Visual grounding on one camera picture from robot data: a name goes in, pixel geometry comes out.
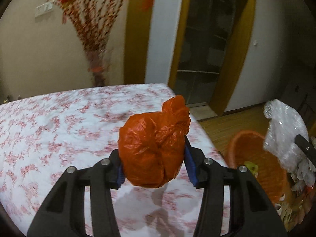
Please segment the white printed plastic bag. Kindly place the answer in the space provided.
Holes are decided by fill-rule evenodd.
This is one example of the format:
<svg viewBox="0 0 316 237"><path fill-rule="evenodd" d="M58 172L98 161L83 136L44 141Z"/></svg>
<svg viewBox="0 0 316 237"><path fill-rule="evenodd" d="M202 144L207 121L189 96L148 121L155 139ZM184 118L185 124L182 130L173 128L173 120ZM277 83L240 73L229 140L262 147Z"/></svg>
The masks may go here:
<svg viewBox="0 0 316 237"><path fill-rule="evenodd" d="M292 190L315 184L315 163L295 144L301 135L308 140L308 130L300 114L280 100L268 101L263 109L269 126L263 149L276 156L280 166L295 177L297 183Z"/></svg>

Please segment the yellow green printed bag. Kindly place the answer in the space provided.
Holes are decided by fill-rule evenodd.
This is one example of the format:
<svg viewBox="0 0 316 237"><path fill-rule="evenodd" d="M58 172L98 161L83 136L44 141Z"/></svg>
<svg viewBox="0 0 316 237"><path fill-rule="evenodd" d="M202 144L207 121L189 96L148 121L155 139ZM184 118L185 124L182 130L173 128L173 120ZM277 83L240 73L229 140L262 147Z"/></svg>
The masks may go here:
<svg viewBox="0 0 316 237"><path fill-rule="evenodd" d="M258 177L258 173L259 173L259 166L250 162L250 161L245 161L244 162L244 166L247 167L247 169L253 174L253 176L255 178Z"/></svg>

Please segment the orange plastic bag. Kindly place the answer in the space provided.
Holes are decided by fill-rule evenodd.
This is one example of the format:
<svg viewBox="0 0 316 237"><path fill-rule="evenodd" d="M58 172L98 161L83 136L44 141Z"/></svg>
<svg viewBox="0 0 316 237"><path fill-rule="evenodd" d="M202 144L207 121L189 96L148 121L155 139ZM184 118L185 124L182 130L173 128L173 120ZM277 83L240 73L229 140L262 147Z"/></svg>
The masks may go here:
<svg viewBox="0 0 316 237"><path fill-rule="evenodd" d="M119 129L118 153L123 172L134 186L160 188L181 169L190 110L177 95L161 111L134 114Z"/></svg>

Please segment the orange plastic trash basket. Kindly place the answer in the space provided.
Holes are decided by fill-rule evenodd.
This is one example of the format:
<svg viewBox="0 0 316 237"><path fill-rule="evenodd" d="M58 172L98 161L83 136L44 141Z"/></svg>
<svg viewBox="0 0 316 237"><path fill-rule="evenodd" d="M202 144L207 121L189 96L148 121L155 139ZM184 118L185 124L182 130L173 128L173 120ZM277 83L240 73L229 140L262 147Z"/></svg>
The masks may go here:
<svg viewBox="0 0 316 237"><path fill-rule="evenodd" d="M229 142L224 157L230 168L236 169L250 161L259 166L256 180L272 203L278 203L286 182L287 171L283 169L276 156L263 148L265 137L255 131L240 131Z"/></svg>

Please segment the white slipper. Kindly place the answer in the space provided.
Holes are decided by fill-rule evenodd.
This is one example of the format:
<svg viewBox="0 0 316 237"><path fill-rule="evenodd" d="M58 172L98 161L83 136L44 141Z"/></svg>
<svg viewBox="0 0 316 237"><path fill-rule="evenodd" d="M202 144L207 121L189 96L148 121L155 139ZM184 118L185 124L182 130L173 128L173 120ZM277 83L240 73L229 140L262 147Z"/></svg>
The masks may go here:
<svg viewBox="0 0 316 237"><path fill-rule="evenodd" d="M277 214L280 216L281 213L282 213L282 206L280 204L278 204L278 203L275 203L274 204L274 208L275 208Z"/></svg>
<svg viewBox="0 0 316 237"><path fill-rule="evenodd" d="M286 198L285 193L282 193L282 195L281 195L280 198L279 198L279 201L284 201L285 198Z"/></svg>

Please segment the wooden chair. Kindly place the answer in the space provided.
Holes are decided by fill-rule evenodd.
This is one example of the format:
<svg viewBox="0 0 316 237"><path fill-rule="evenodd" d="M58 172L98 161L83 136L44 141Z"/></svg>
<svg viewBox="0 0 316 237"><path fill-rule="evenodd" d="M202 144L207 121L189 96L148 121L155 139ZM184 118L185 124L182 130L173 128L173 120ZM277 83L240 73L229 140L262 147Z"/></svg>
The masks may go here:
<svg viewBox="0 0 316 237"><path fill-rule="evenodd" d="M295 86L295 101L296 101L296 110L305 115L308 110L312 110L309 103L309 93L311 88L308 86L303 86L296 84Z"/></svg>

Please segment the floral pink white tablecloth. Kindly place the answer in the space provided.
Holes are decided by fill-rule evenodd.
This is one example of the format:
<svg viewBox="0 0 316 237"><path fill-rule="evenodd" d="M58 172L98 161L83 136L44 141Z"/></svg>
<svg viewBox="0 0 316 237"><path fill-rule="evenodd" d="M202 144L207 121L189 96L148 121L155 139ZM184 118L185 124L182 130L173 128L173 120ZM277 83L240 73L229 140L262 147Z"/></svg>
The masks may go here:
<svg viewBox="0 0 316 237"><path fill-rule="evenodd" d="M176 104L167 104L172 98ZM1 105L1 204L18 230L27 233L69 166L87 168L109 157L129 117L162 110L188 122L190 144L224 164L185 102L164 84L63 91ZM193 236L203 191L184 167L161 188L126 181L110 193L121 236Z"/></svg>

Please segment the clear glass vase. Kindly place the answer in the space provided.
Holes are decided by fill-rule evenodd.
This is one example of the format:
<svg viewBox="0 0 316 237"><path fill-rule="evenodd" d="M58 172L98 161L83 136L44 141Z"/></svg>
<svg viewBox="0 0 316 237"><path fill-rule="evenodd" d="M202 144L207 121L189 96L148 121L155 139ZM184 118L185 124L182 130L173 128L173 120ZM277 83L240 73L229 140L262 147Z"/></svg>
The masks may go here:
<svg viewBox="0 0 316 237"><path fill-rule="evenodd" d="M111 51L99 50L86 52L88 71L92 74L93 87L109 85Z"/></svg>

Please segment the glass sliding door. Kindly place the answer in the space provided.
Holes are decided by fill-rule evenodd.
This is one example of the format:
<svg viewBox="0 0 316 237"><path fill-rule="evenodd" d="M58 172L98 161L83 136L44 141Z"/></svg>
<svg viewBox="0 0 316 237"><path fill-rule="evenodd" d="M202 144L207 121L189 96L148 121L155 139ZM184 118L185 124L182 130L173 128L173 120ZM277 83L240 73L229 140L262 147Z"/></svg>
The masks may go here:
<svg viewBox="0 0 316 237"><path fill-rule="evenodd" d="M174 86L189 107L211 101L244 4L245 0L190 0Z"/></svg>

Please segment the red berry branch bouquet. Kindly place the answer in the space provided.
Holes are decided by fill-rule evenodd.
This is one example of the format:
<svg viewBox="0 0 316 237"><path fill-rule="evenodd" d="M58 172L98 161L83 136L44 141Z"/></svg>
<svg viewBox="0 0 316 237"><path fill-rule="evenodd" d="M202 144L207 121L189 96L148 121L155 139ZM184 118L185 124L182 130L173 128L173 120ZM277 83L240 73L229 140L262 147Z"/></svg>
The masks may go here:
<svg viewBox="0 0 316 237"><path fill-rule="evenodd" d="M85 52L105 49L125 0L47 0L58 6L62 23L70 20Z"/></svg>

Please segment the white wall switch panel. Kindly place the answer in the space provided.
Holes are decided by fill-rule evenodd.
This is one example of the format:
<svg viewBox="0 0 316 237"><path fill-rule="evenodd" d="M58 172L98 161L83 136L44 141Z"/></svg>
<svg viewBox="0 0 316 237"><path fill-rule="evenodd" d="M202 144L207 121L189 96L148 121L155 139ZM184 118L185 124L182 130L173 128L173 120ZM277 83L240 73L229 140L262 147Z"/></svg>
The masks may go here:
<svg viewBox="0 0 316 237"><path fill-rule="evenodd" d="M40 16L43 16L44 14L52 12L54 9L54 2L55 1L49 1L36 7L35 14L34 14L35 18L38 18Z"/></svg>

